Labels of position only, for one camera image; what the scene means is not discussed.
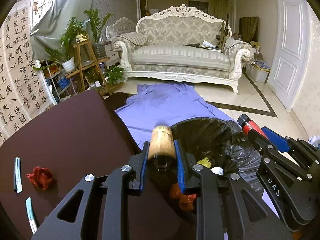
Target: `metal screw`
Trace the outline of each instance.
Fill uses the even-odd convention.
[[[239,176],[239,174],[237,174],[237,173],[232,173],[232,174],[230,175],[230,177],[231,177],[231,179],[233,179],[233,180],[238,180],[238,179],[240,179],[240,176]]]
[[[85,181],[89,182],[94,179],[94,175],[88,174],[87,176],[84,177],[84,179],[85,179]]]
[[[131,170],[131,166],[130,165],[123,165],[122,167],[121,167],[121,170],[122,171],[129,171],[129,170]]]
[[[193,166],[193,169],[194,169],[195,171],[202,171],[203,167],[202,167],[201,164],[196,164],[196,165]]]

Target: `lavender fabric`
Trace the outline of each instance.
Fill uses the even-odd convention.
[[[138,85],[137,90],[137,95],[127,98],[127,104],[118,108],[116,113],[141,149],[157,125],[171,126],[194,117],[233,120],[206,103],[193,86],[184,83]]]

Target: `white door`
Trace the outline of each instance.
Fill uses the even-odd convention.
[[[306,0],[278,0],[278,10],[278,40],[268,85],[290,111],[308,62],[308,3]]]

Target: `sofa backrest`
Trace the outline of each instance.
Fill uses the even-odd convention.
[[[111,39],[117,35],[130,33],[136,31],[136,24],[133,23],[130,19],[122,17],[117,20],[114,24],[108,25],[106,28],[106,37]]]
[[[171,6],[170,8],[141,18],[137,33],[147,35],[147,45],[185,45],[206,40],[217,45],[222,22],[195,7]]]

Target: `sofa base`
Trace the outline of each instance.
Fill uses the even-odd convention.
[[[238,81],[219,77],[158,71],[124,71],[123,77],[125,78],[124,82],[126,82],[129,77],[147,77],[161,80],[174,80],[178,82],[186,81],[191,83],[213,83],[217,85],[228,85],[232,87],[235,94],[238,93]]]

